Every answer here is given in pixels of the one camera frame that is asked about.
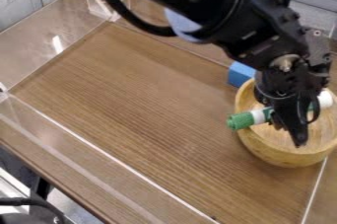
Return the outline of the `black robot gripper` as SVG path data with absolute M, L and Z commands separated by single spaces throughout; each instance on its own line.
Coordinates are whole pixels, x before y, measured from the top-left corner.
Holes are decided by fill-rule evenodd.
M 308 142 L 308 125 L 321 112 L 319 98 L 325 87 L 325 74 L 300 69 L 256 73 L 255 98 L 275 112 L 272 125 L 276 130 L 285 130 L 296 148 Z

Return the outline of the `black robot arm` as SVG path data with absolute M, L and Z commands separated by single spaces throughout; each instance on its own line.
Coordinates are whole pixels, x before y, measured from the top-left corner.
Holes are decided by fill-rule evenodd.
M 272 123 L 293 145 L 309 139 L 329 85 L 332 55 L 324 36 L 304 26 L 291 0 L 155 0 L 177 36 L 221 47 L 256 69 L 255 96 L 275 109 Z

